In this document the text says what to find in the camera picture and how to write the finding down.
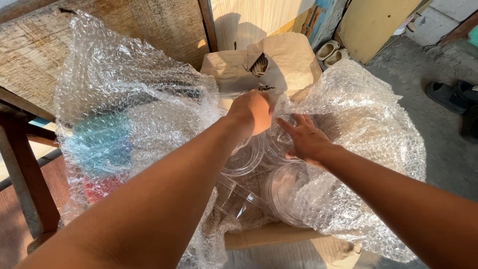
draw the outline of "chair leg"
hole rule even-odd
[[[60,214],[25,131],[14,124],[2,123],[0,152],[32,237],[56,232]]]

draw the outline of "slipper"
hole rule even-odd
[[[331,56],[336,50],[340,48],[340,43],[335,40],[327,41],[315,54],[317,60],[323,61]]]
[[[478,105],[478,86],[460,80],[456,87],[459,89],[457,94],[461,99],[466,100],[469,105]]]
[[[472,144],[478,144],[478,105],[470,107],[463,114],[461,136]]]
[[[463,114],[467,110],[468,104],[458,96],[458,91],[458,88],[453,88],[450,85],[432,81],[426,86],[425,92],[433,101],[448,108],[449,111]]]
[[[350,51],[348,51],[348,49],[346,49],[346,48],[339,49],[336,52],[334,52],[334,54],[332,54],[332,56],[330,56],[329,58],[327,58],[324,61],[324,65],[326,67],[331,67],[336,62],[338,62],[342,59],[345,59],[345,60],[350,59]]]

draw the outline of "gray floor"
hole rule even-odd
[[[399,104],[408,112],[425,140],[427,182],[478,202],[478,145],[472,145],[460,136],[460,115],[433,102],[424,93],[426,84],[432,80],[455,85],[463,79],[478,85],[478,60],[472,57],[476,52],[469,49],[454,44],[444,48],[423,48],[402,37],[376,55],[366,69],[390,83],[395,94],[403,96]],[[310,254],[311,248],[314,250],[312,244],[294,244],[228,251],[229,261],[225,268],[324,268],[320,256]],[[282,248],[291,247],[298,250],[276,257],[276,253],[285,253]],[[280,266],[271,262],[277,259]],[[427,266],[419,260],[402,264],[364,251],[354,268],[424,269]]]

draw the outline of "hand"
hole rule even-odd
[[[232,102],[226,117],[237,124],[244,138],[258,135],[271,125],[274,109],[269,105],[269,99],[266,92],[252,89]]]
[[[276,118],[277,123],[294,141],[294,148],[285,155],[286,158],[299,158],[302,161],[322,167],[320,159],[328,150],[336,147],[327,136],[317,129],[308,115],[294,114],[297,127],[292,126],[284,119]]]

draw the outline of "beige slipper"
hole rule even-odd
[[[331,56],[335,51],[340,48],[340,43],[335,40],[327,41],[315,54],[317,60],[323,61]]]
[[[336,63],[336,62],[338,62],[342,59],[345,59],[345,60],[350,59],[350,51],[348,51],[348,49],[346,49],[346,48],[339,49],[336,52],[334,52],[334,54],[332,54],[332,56],[330,56],[329,58],[327,58],[324,61],[324,65],[326,67],[331,67],[334,63]]]

